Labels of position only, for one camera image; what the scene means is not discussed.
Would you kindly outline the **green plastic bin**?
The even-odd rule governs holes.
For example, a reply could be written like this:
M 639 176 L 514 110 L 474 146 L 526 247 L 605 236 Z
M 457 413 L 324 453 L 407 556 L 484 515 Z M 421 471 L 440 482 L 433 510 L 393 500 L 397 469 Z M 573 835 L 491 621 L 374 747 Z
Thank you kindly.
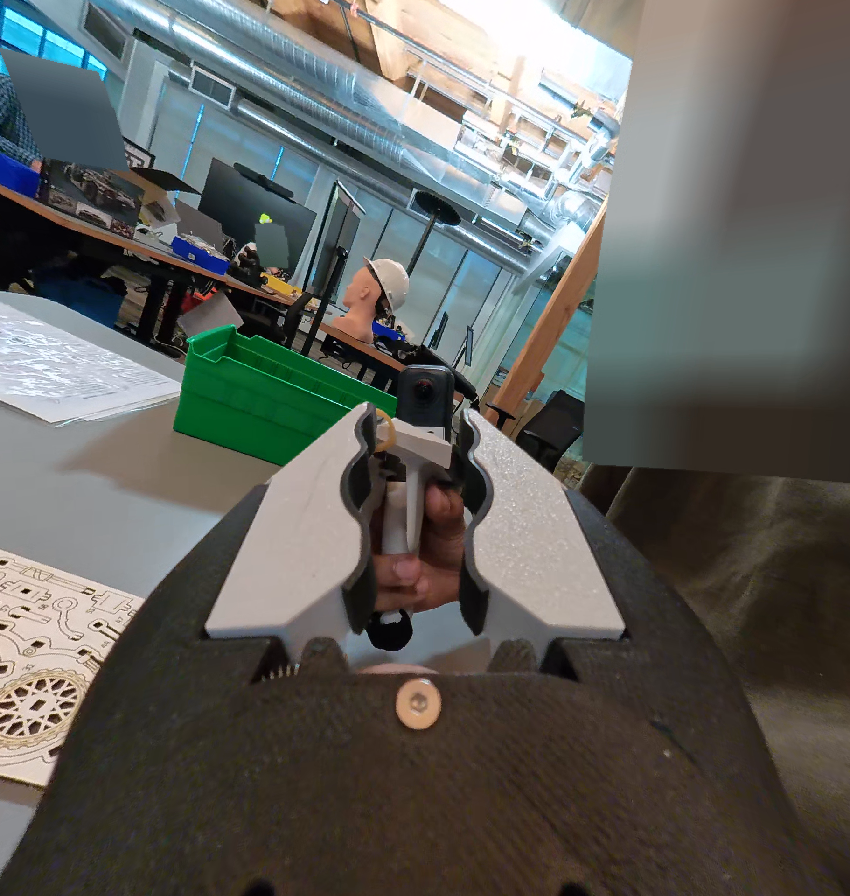
M 188 340 L 174 431 L 284 466 L 351 409 L 397 399 L 233 325 Z

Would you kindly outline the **large dark monitor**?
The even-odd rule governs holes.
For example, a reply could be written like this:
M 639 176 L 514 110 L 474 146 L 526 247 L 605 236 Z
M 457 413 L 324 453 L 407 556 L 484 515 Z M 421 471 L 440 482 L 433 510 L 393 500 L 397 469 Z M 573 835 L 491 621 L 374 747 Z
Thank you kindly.
M 237 249 L 254 244 L 263 267 L 295 275 L 316 213 L 243 167 L 212 160 L 198 210 L 218 221 Z

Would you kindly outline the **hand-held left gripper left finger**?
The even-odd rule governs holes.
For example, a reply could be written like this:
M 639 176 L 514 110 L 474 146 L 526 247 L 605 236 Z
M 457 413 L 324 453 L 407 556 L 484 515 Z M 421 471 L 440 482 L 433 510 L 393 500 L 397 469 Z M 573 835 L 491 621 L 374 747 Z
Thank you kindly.
M 274 636 L 298 664 L 313 639 L 346 651 L 362 633 L 376 596 L 375 436 L 366 402 L 271 477 L 207 618 L 212 639 Z

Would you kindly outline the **black floor lamp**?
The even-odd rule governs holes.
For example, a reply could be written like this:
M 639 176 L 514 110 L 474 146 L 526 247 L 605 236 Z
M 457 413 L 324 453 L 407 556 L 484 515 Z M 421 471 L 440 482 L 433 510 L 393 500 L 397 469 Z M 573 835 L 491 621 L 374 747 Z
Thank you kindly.
M 427 216 L 428 222 L 419 239 L 417 246 L 413 251 L 411 260 L 406 267 L 406 273 L 408 277 L 412 275 L 417 263 L 419 262 L 419 257 L 422 255 L 431 232 L 435 228 L 435 225 L 440 224 L 441 226 L 453 229 L 458 227 L 462 222 L 462 218 L 456 211 L 456 209 L 450 203 L 436 194 L 427 191 L 416 190 L 413 192 L 411 205 L 423 215 Z

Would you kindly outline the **printed cardboard box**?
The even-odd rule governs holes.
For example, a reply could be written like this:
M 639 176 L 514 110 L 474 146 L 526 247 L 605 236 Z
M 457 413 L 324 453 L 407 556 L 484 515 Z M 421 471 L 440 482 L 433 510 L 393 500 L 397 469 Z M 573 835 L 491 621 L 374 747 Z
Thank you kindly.
M 117 236 L 133 238 L 144 189 L 117 172 L 45 160 L 37 198 L 44 205 Z

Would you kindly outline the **small blue parts bin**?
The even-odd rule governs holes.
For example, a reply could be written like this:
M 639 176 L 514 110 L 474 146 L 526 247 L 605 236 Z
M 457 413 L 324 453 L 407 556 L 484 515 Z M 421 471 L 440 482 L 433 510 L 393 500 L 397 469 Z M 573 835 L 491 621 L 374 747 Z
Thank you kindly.
M 209 273 L 218 276 L 228 273 L 230 260 L 201 238 L 178 233 L 171 241 L 170 247 L 175 256 Z

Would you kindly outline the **monitor on black arm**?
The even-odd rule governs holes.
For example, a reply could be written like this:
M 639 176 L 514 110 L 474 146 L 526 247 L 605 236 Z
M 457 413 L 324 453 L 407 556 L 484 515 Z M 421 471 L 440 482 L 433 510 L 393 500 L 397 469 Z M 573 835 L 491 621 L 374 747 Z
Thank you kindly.
M 303 283 L 307 294 L 318 299 L 326 295 L 331 299 L 334 287 L 328 285 L 330 279 L 336 267 L 342 268 L 346 263 L 365 216 L 364 207 L 341 182 L 335 181 Z

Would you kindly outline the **white instruction sheet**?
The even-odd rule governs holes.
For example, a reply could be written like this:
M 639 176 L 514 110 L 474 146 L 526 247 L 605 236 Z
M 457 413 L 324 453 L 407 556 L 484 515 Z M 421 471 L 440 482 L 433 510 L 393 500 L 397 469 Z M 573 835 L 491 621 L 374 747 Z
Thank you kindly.
M 0 405 L 52 425 L 160 405 L 181 384 L 0 302 Z

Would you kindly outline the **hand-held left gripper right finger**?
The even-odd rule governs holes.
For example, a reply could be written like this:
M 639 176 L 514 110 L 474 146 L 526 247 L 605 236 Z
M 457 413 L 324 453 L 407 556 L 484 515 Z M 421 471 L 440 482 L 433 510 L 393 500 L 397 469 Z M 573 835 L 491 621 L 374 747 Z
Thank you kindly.
M 466 409 L 459 608 L 496 655 L 524 641 L 542 661 L 559 639 L 616 642 L 625 633 L 610 588 L 564 487 L 480 413 Z

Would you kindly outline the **blue storage bin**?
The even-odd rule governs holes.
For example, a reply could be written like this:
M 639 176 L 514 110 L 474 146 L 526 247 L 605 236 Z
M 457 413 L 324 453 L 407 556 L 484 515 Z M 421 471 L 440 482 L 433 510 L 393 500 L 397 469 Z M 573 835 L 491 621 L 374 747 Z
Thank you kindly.
M 40 174 L 32 168 L 0 153 L 0 185 L 34 199 L 41 183 Z

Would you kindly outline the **black office chair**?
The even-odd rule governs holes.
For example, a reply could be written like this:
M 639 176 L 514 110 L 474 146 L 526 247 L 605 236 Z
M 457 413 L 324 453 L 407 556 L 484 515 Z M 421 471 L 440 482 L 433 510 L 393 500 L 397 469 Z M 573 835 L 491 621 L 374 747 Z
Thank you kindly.
M 555 472 L 559 461 L 584 431 L 585 403 L 558 390 L 515 436 L 515 444 L 543 467 Z

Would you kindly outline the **person's right hand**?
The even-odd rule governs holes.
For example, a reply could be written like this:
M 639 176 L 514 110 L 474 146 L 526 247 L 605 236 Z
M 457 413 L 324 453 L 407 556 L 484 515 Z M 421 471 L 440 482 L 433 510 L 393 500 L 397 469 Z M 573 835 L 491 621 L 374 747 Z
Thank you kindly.
M 381 518 L 378 511 L 370 526 L 375 611 L 416 614 L 457 601 L 466 531 L 460 490 L 437 480 L 426 489 L 418 554 L 385 554 Z

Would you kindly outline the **white hard hat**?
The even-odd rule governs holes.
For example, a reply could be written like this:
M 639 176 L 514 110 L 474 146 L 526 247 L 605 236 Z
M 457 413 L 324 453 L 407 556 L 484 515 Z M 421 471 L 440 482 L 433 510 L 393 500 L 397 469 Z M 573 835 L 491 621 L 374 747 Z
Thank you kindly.
M 405 304 L 409 293 L 410 282 L 405 267 L 386 258 L 365 258 L 364 263 L 381 290 L 376 301 L 376 317 L 395 316 Z

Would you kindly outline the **slanted wooden beam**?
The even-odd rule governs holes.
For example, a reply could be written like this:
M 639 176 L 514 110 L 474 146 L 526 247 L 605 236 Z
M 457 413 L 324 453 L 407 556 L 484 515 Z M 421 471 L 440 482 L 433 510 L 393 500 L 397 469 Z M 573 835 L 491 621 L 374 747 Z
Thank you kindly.
M 499 388 L 486 419 L 501 428 L 512 416 L 527 392 L 540 383 L 543 365 L 571 321 L 588 287 L 597 276 L 599 253 L 609 200 L 605 199 L 585 240 L 554 289 L 531 335 Z

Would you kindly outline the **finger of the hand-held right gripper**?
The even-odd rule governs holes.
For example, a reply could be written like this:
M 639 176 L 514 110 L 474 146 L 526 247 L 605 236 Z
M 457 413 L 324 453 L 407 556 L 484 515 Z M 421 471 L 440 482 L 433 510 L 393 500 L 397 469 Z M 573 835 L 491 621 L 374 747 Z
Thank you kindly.
M 391 474 L 386 479 L 383 503 L 383 553 L 419 553 L 419 455 L 411 447 L 412 430 L 394 420 L 395 442 L 386 451 L 388 461 L 399 461 L 404 478 Z
M 432 475 L 447 478 L 452 446 L 425 427 L 408 428 L 408 548 L 419 550 L 424 496 Z

